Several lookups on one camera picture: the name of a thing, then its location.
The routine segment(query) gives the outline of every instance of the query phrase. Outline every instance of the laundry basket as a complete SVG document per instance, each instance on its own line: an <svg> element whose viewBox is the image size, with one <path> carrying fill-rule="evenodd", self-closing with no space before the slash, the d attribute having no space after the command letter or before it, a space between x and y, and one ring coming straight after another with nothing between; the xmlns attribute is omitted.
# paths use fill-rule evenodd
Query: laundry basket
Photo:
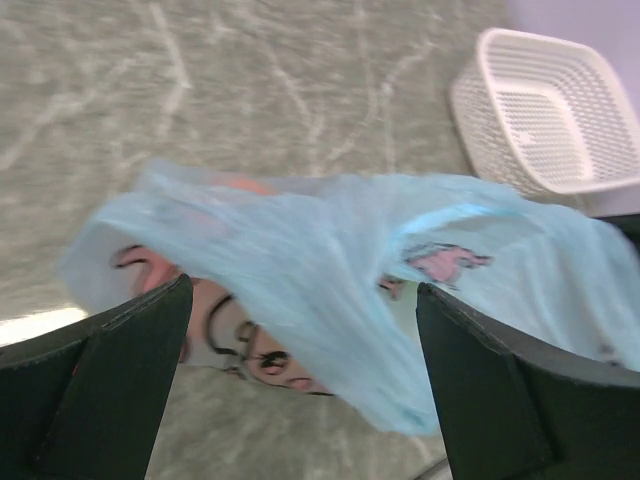
<svg viewBox="0 0 640 480"><path fill-rule="evenodd" d="M527 196L640 183L638 120L611 66L589 47L487 30L451 100L481 178Z"/></svg>

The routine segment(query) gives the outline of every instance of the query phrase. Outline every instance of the marble floor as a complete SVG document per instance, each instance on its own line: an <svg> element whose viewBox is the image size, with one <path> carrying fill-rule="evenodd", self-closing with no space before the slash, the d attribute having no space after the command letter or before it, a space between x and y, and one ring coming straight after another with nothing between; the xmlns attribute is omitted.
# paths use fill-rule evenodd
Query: marble floor
<svg viewBox="0 0 640 480"><path fill-rule="evenodd" d="M0 319L69 306L55 264L145 162L467 173L447 86L502 0L0 2ZM180 367L148 478L413 479L438 438Z"/></svg>

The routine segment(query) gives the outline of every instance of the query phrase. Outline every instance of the printed eyes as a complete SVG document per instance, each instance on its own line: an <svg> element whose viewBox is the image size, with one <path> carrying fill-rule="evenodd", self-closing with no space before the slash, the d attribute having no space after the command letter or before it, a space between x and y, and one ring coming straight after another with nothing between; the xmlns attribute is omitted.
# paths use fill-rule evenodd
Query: printed eyes
<svg viewBox="0 0 640 480"><path fill-rule="evenodd" d="M276 350L274 352L260 354L258 360L260 361L260 370L262 370L265 375L280 375L289 366L291 355L287 352Z"/></svg>

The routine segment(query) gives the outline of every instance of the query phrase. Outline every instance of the cartoon print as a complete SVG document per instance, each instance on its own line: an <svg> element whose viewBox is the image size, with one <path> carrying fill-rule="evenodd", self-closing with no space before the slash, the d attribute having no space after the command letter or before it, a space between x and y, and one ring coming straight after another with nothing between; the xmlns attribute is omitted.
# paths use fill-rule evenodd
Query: cartoon print
<svg viewBox="0 0 640 480"><path fill-rule="evenodd" d="M132 285L133 297L153 290L180 275L180 270L175 265L141 245L121 250L113 257L111 264L114 268L127 268L132 265L142 267L141 273Z"/></svg>
<svg viewBox="0 0 640 480"><path fill-rule="evenodd" d="M132 297L156 288L180 275L180 268L142 245L118 252L112 266L118 269L139 265ZM203 332L204 341L219 356L226 357L223 371L239 378L251 378L268 385L308 394L330 395L286 349L263 328L246 318L235 298L215 282L192 278L193 308L188 335ZM180 361L192 356L189 337Z"/></svg>
<svg viewBox="0 0 640 480"><path fill-rule="evenodd" d="M420 270L432 281L455 288L463 268L490 265L492 257L477 255L468 248L448 243L429 245L428 253L407 259L407 264Z"/></svg>
<svg viewBox="0 0 640 480"><path fill-rule="evenodd" d="M405 283L406 282L400 278L384 275L378 282L378 286L389 293L391 300L399 300Z"/></svg>
<svg viewBox="0 0 640 480"><path fill-rule="evenodd" d="M229 356L230 366L226 370L230 373L243 370L267 385L308 394L329 394L280 343L246 318L232 295L226 295L213 306L205 329L211 349Z"/></svg>
<svg viewBox="0 0 640 480"><path fill-rule="evenodd" d="M180 358L178 359L179 363L185 363L189 360L189 355L191 354L191 343L189 342L189 337L185 337L184 342L182 342L182 348L180 349Z"/></svg>

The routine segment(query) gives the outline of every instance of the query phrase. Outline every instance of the plastic bag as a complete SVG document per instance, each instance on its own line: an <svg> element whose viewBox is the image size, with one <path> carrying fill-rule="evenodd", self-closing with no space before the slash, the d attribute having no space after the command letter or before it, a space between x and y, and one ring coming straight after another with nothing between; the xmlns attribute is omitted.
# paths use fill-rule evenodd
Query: plastic bag
<svg viewBox="0 0 640 480"><path fill-rule="evenodd" d="M464 176L262 178L260 191L236 181L152 163L133 192L88 221L63 260L75 299L91 312L127 300L131 279L110 262L144 245L231 292L375 427L411 435L438 426L415 315L402 324L377 285L438 283L556 346L599 359L608 345L640 369L638 260L603 222ZM405 317L415 310L415 293L408 298ZM250 338L243 328L235 340Z"/></svg>

